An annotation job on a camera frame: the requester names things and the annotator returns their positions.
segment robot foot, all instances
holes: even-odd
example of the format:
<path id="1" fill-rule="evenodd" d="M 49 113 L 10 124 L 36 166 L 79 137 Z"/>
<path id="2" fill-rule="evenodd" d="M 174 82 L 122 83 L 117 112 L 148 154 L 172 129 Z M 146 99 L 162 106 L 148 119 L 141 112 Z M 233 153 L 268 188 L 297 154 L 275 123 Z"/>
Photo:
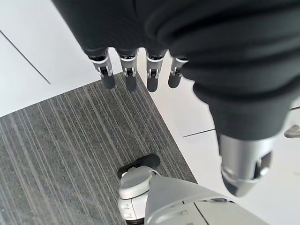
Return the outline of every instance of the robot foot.
<path id="1" fill-rule="evenodd" d="M 160 159 L 158 156 L 154 155 L 154 154 L 150 154 L 147 156 L 143 156 L 141 158 L 138 158 L 136 161 L 134 161 L 133 163 L 130 163 L 128 165 L 125 165 L 123 167 L 121 167 L 118 170 L 118 178 L 121 179 L 122 175 L 124 173 L 126 173 L 130 168 L 132 167 L 140 167 L 140 166 L 148 166 L 154 170 L 156 170 L 158 168 L 158 166 L 160 165 Z"/>

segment gray carpet tile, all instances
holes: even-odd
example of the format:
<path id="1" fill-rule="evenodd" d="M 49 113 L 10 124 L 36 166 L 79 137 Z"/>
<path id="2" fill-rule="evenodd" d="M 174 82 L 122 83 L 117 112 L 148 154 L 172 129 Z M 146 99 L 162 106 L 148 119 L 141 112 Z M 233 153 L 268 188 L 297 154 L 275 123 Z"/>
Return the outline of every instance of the gray carpet tile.
<path id="1" fill-rule="evenodd" d="M 0 118 L 0 224 L 125 224 L 117 170 L 155 153 L 164 175 L 195 182 L 138 76 L 101 81 Z"/>

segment silver metal cylinder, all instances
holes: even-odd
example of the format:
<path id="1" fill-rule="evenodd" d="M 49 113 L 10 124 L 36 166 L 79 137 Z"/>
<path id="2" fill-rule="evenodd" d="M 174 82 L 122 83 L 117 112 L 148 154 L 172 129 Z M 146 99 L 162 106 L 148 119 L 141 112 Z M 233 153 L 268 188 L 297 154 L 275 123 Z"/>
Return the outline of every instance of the silver metal cylinder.
<path id="1" fill-rule="evenodd" d="M 245 195 L 268 172 L 274 139 L 245 141 L 220 136 L 222 178 L 233 195 Z"/>
<path id="2" fill-rule="evenodd" d="M 106 58 L 102 61 L 94 61 L 91 60 L 95 69 L 99 72 L 100 77 L 104 77 L 105 75 L 107 76 L 112 76 L 113 75 L 113 70 L 112 70 L 112 63 L 109 58 L 109 55 L 107 54 Z"/>

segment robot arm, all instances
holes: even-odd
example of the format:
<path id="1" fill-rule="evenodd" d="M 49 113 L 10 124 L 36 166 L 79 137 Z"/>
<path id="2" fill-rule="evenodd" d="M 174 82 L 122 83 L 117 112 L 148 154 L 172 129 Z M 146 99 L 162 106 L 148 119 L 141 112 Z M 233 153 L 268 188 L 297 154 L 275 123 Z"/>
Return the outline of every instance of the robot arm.
<path id="1" fill-rule="evenodd" d="M 264 176 L 273 139 L 300 95 L 299 0 L 53 2 L 108 88 L 114 86 L 108 47 L 121 60 L 123 50 L 148 50 L 149 91 L 157 88 L 166 49 L 187 59 L 180 74 L 195 81 L 195 94 L 209 105 L 225 186 L 243 196 Z M 125 60 L 122 66 L 126 77 Z M 127 86 L 134 87 L 130 78 Z"/>

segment robotic hand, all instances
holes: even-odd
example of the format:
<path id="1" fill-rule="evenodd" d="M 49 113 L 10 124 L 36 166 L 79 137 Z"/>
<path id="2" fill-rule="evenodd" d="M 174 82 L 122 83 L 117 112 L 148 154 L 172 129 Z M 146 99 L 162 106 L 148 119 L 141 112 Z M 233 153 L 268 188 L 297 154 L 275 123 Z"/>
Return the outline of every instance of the robotic hand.
<path id="1" fill-rule="evenodd" d="M 162 177 L 148 155 L 119 170 L 119 210 L 128 225 L 267 225 L 229 198 L 197 184 Z"/>
<path id="2" fill-rule="evenodd" d="M 274 138 L 300 95 L 299 0 L 53 2 L 108 88 L 115 85 L 108 47 L 117 49 L 130 91 L 136 49 L 147 49 L 152 92 L 169 49 L 169 85 L 181 75 L 194 80 L 209 105 L 230 193 L 245 195 L 266 174 Z"/>

